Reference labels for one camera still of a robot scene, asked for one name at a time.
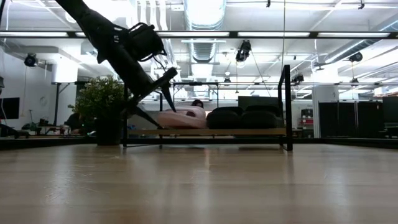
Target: black planter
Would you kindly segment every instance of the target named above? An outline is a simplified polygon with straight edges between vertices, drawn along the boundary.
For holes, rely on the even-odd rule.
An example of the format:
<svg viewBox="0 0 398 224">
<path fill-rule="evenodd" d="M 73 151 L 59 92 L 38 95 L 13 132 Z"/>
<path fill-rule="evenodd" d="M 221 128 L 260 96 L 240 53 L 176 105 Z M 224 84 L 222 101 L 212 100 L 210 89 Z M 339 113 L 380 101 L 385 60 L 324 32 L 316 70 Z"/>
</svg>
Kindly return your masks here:
<svg viewBox="0 0 398 224">
<path fill-rule="evenodd" d="M 97 145 L 116 146 L 120 144 L 123 122 L 121 119 L 96 119 Z"/>
</svg>

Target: air duct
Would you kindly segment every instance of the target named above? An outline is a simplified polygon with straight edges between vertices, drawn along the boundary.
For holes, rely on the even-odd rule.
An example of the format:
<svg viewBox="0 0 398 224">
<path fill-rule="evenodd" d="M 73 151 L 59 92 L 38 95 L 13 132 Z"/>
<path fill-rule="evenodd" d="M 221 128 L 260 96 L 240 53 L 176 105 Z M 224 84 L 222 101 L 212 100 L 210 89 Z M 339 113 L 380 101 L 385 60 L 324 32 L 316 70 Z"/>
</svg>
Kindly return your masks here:
<svg viewBox="0 0 398 224">
<path fill-rule="evenodd" d="M 187 30 L 221 30 L 226 0 L 184 0 Z M 216 53 L 216 43 L 192 43 L 191 55 L 196 62 L 208 63 Z"/>
<path fill-rule="evenodd" d="M 396 18 L 397 16 L 394 16 L 390 18 L 388 21 L 384 23 L 384 25 L 380 25 L 378 29 L 375 29 L 379 32 L 397 32 L 398 31 L 398 19 Z M 379 42 L 380 40 L 377 39 L 369 39 L 369 40 L 354 40 L 351 41 L 350 43 L 346 44 L 345 46 L 339 48 L 338 50 L 328 54 L 324 61 L 326 64 L 330 63 L 336 63 L 340 60 L 346 59 L 353 54 L 369 47 L 372 46 L 373 44 Z"/>
</svg>

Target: green plant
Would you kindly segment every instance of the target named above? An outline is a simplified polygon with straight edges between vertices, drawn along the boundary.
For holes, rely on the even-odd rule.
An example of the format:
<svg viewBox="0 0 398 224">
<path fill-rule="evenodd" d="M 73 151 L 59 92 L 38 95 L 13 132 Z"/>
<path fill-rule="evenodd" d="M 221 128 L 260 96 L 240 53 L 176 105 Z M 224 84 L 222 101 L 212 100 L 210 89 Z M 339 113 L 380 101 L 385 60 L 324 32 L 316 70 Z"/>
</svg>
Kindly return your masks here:
<svg viewBox="0 0 398 224">
<path fill-rule="evenodd" d="M 120 119 L 125 105 L 124 85 L 112 76 L 107 76 L 90 80 L 80 90 L 76 104 L 68 107 L 89 119 Z"/>
</svg>

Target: black robotic arm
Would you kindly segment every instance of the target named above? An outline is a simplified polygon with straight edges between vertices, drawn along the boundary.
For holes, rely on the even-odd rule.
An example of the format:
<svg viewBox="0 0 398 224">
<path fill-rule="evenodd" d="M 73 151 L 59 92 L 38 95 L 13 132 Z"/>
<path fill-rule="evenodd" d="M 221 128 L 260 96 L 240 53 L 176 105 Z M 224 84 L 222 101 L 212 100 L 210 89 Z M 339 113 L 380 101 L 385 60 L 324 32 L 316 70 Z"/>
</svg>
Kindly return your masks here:
<svg viewBox="0 0 398 224">
<path fill-rule="evenodd" d="M 139 64 L 156 55 L 165 55 L 162 39 L 155 33 L 154 26 L 138 23 L 126 29 L 90 9 L 83 0 L 56 1 L 76 20 L 93 47 L 97 49 L 98 63 L 108 60 L 133 94 L 126 108 L 127 112 L 142 116 L 159 127 L 150 116 L 137 107 L 143 98 L 161 88 L 170 107 L 175 111 L 170 94 L 170 81 L 177 75 L 176 69 L 168 69 L 161 78 L 153 81 Z"/>
</svg>

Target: wooden floor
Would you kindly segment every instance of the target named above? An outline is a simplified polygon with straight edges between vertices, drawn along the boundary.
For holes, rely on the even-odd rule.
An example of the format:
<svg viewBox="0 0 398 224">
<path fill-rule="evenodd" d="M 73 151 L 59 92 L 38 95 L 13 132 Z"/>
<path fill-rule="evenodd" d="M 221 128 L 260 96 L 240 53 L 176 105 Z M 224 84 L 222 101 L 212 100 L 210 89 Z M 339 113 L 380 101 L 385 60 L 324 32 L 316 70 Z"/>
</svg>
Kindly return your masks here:
<svg viewBox="0 0 398 224">
<path fill-rule="evenodd" d="M 398 151 L 0 151 L 0 223 L 397 223 Z"/>
</svg>

